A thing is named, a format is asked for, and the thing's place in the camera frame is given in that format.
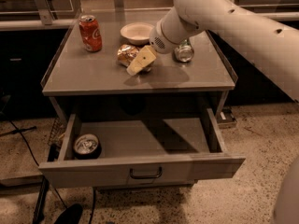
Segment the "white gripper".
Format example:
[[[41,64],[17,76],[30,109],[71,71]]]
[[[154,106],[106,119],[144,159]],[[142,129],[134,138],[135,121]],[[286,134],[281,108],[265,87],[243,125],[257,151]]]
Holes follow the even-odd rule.
[[[177,46],[173,42],[172,35],[175,33],[174,27],[166,22],[159,21],[151,30],[149,43],[143,47],[131,61],[126,71],[130,76],[134,76],[145,67],[153,63],[157,58],[157,52],[166,54]]]

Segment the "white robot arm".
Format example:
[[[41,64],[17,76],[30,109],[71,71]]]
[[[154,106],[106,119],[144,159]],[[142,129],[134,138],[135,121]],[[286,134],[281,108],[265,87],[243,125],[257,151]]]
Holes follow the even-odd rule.
[[[252,68],[229,101],[240,118],[227,133],[248,156],[235,178],[206,181],[188,193],[180,217],[167,210],[162,224],[299,224],[298,33],[228,0],[174,0],[219,35]]]

